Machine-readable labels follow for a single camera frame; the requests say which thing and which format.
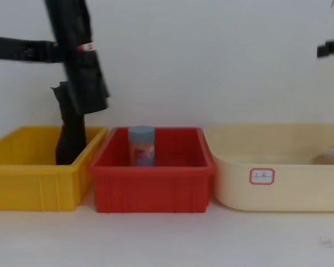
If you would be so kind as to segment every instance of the red plastic bin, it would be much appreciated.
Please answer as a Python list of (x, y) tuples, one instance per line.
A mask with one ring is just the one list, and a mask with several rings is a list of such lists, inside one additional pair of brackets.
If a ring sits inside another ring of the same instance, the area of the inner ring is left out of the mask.
[(199, 128), (156, 128), (155, 166), (129, 166), (128, 128), (115, 128), (90, 165), (97, 212), (205, 212), (215, 167)]

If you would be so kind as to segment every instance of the jar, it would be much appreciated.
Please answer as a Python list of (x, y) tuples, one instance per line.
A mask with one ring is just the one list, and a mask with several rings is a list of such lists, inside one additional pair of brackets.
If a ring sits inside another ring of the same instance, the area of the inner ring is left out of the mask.
[(311, 159), (313, 165), (334, 165), (334, 146)]
[(155, 165), (155, 129), (151, 126), (129, 128), (131, 166)]

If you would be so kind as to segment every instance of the white table surface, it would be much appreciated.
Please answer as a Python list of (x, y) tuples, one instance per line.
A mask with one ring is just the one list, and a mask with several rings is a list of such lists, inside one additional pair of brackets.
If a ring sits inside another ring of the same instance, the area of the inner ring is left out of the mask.
[(0, 212), (5, 267), (334, 267), (334, 214)]

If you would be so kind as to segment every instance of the yellow plastic bin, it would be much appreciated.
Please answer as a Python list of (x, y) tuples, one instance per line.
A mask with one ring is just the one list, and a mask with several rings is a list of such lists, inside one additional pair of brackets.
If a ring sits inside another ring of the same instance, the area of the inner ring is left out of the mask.
[(334, 145), (334, 124), (211, 125), (214, 193), (247, 211), (334, 211), (334, 165), (309, 165)]
[(0, 139), (0, 210), (70, 211), (92, 176), (87, 165), (107, 129), (87, 127), (87, 146), (71, 165), (55, 165), (60, 127), (22, 127)]

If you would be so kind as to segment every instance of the blue jar lid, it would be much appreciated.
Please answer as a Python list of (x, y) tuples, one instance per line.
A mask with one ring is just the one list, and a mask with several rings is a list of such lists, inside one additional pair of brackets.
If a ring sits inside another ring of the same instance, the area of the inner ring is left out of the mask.
[(155, 142), (155, 128), (151, 126), (130, 127), (129, 141), (132, 143), (153, 143)]

